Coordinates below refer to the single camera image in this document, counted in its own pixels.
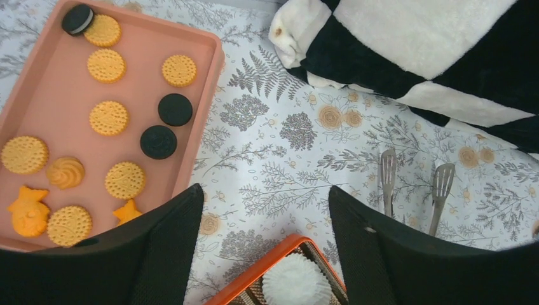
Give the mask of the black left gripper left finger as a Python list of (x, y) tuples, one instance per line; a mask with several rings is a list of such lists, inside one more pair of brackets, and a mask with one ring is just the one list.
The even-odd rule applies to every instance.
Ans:
[(73, 247), (1, 251), (2, 304), (182, 304), (203, 210), (194, 184)]

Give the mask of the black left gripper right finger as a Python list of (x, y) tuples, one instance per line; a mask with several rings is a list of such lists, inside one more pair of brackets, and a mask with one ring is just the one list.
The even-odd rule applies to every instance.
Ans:
[(350, 304), (537, 304), (538, 243), (491, 251), (444, 241), (337, 186), (329, 210)]

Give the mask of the orange cookie box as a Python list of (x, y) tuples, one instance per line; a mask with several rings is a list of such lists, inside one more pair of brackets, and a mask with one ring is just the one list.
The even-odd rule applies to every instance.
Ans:
[(313, 261), (329, 277), (331, 285), (330, 304), (348, 304), (348, 296), (344, 283), (338, 278), (335, 270), (314, 241), (300, 234), (291, 234), (271, 249), (264, 257), (232, 281), (205, 305), (227, 304), (267, 304), (262, 294), (263, 275), (284, 257), (297, 253)]

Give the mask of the metal slotted tongs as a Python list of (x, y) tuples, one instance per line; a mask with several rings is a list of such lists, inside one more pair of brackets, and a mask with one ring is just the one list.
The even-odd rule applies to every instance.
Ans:
[[(383, 190), (384, 214), (393, 217), (393, 191), (395, 187), (397, 168), (397, 155), (394, 149), (387, 149), (382, 152), (379, 161), (379, 173)], [(432, 181), (432, 219), (430, 223), (429, 235), (435, 236), (439, 226), (440, 218), (449, 196), (455, 175), (455, 165), (445, 163), (438, 166), (433, 175)]]

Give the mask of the pink cookie tray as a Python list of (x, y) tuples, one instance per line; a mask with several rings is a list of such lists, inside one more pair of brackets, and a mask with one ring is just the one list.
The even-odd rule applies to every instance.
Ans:
[[(86, 66), (95, 46), (68, 35), (61, 27), (64, 15), (75, 5), (75, 1), (60, 1), (54, 7), (1, 112), (1, 142), (20, 135), (39, 137), (47, 144), (51, 160), (74, 156), (82, 162), (86, 175), (79, 186), (60, 190), (48, 183), (44, 171), (17, 175), (2, 169), (1, 247), (7, 250), (52, 246), (46, 234), (24, 238), (13, 230), (7, 207), (16, 200), (21, 186), (49, 190), (44, 203), (51, 211), (68, 205), (86, 208), (92, 216), (92, 235), (118, 223), (113, 211), (124, 201), (107, 193), (104, 180), (119, 162), (134, 162), (146, 173), (145, 188), (135, 200), (142, 212), (185, 190), (223, 66), (222, 44), (212, 33), (89, 1), (94, 12), (115, 18), (122, 29), (114, 49), (126, 62), (126, 74), (115, 83), (99, 83)], [(185, 55), (195, 62), (197, 76), (189, 86), (174, 87), (165, 81), (161, 66), (172, 55)], [(174, 128), (178, 146), (173, 155), (155, 160), (142, 152), (140, 136), (161, 123), (158, 104), (169, 93), (186, 96), (193, 115), (188, 124)], [(130, 115), (127, 128), (119, 135), (103, 136), (90, 126), (90, 111), (108, 100), (123, 104)]]

